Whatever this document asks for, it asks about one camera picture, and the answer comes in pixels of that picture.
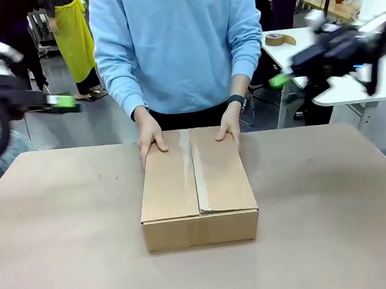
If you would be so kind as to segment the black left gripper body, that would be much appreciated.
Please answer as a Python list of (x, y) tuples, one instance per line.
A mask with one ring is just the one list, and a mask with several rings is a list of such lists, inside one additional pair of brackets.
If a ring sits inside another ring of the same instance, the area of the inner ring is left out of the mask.
[(0, 75), (0, 100), (13, 113), (27, 113), (49, 107), (43, 92), (28, 90), (22, 79), (14, 75)]

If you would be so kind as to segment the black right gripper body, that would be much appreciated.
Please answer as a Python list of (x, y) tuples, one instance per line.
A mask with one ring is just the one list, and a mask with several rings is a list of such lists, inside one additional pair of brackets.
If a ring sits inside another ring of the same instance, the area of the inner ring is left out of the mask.
[(328, 78), (354, 71), (356, 65), (371, 63), (374, 48), (374, 37), (353, 25), (321, 30), (311, 46), (291, 57), (291, 73), (306, 77), (311, 85), (321, 85)]

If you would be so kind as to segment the person's left hand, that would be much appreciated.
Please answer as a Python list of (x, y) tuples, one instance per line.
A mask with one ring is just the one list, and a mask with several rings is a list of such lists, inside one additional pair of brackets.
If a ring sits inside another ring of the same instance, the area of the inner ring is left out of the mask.
[(216, 141), (223, 141), (226, 134), (230, 134), (237, 146), (240, 149), (240, 114), (241, 114), (240, 102), (230, 102), (227, 105), (220, 123), (220, 128), (215, 137)]

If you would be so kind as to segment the person's right hand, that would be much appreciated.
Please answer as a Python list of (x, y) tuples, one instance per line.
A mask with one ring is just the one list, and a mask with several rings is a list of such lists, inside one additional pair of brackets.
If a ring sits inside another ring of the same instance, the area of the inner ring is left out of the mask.
[(138, 106), (133, 111), (133, 118), (137, 124), (139, 131), (138, 149), (142, 167), (146, 168), (146, 160), (153, 143), (161, 152), (169, 151), (168, 145), (165, 143), (162, 130), (157, 121), (150, 115), (150, 112), (144, 106)]

